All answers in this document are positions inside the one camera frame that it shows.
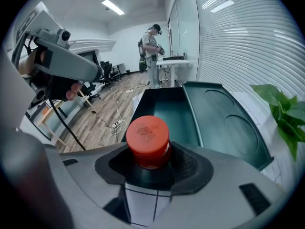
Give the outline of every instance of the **desk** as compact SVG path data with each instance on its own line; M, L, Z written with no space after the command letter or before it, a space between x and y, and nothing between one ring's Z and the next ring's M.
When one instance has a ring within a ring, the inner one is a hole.
M119 75L120 75L120 79L121 79L121 71L120 71L119 66L122 65L122 64L124 64L124 63L113 64L113 65L112 65L112 68L111 68L111 69L113 70L113 73L114 73L114 69L115 69L115 68L118 68Z
M171 66L171 87L175 87L175 68L178 67L180 64L188 64L191 63L188 60L176 59L176 60L158 60L157 67L161 69L161 65L165 67Z
M55 108L56 109L60 109L60 106L64 103L64 101L60 101L60 102L56 102L55 103ZM60 141L63 145L67 146L64 141L62 141L46 124L47 120L52 116L52 114L54 113L54 109L53 108L49 108L48 111L42 115L42 118L37 122L37 126L40 125L44 125L47 130L54 136L57 138L58 141Z

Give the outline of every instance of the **wooden floor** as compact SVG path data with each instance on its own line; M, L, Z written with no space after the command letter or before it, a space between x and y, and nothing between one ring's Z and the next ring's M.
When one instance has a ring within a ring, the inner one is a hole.
M147 72L133 73L122 76L122 79L119 80L116 85L111 86L111 90L108 87L105 87L99 92L101 99L92 99L91 103L96 111L96 114L89 112L85 107L83 107L70 121L70 129L74 132L79 141L87 150L92 149L96 144L106 140L111 135L110 128L108 128L105 125L105 122L103 122L101 119L96 118L96 116L99 116L106 121L108 126L112 126L116 120L120 119L116 110L116 101L112 98L115 94L117 94L115 99L119 101L118 109L122 119L127 122L127 126L129 125L133 115L132 98L143 93L145 89L148 88L148 86L143 87L143 85L140 85L141 83L148 83ZM170 83L170 81L163 82L162 87L169 87ZM124 93L127 90L135 87L139 88L134 89L132 93ZM124 133L125 130L117 136L119 142L124 136ZM65 129L60 138L68 145L68 147L65 147L60 142L57 142L56 147L59 149L59 152L68 153L82 151L81 147L77 144L67 129ZM104 142L98 147L108 146L115 143L117 143L117 139L114 135L108 141Z

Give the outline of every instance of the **green plant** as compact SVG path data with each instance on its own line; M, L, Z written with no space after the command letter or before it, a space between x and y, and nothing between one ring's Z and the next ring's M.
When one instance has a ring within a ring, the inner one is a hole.
M271 114L277 123L278 133L286 142L296 161L297 143L305 143L305 132L300 128L305 125L305 102L298 102L297 96L288 99L283 92L271 84L250 86L269 103Z

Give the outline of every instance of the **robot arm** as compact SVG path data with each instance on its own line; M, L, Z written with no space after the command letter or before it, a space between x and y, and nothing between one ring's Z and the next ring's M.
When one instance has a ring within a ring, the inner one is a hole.
M57 23L42 2L17 30L11 59L17 68L26 39L33 40L38 46L33 74L23 76L36 93L30 108L48 98L66 101L65 93L73 83L100 80L102 69L99 65L69 51L70 36L71 33Z

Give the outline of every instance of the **hand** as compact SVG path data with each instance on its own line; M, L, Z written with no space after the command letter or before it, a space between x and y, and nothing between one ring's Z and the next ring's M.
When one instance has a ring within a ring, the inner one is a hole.
M18 66L18 71L20 74L28 74L28 75L32 75L33 71L34 71L34 61L35 61L35 56L37 53L37 48L35 48L30 55L28 56L28 58L26 59L26 61L20 62L19 66ZM43 58L45 56L45 51L43 51L40 55L40 59L41 61L43 61ZM74 83L71 86L71 89L68 90L66 92L66 97L69 101L72 101L76 96L77 96L77 92L81 89L81 84L80 83Z

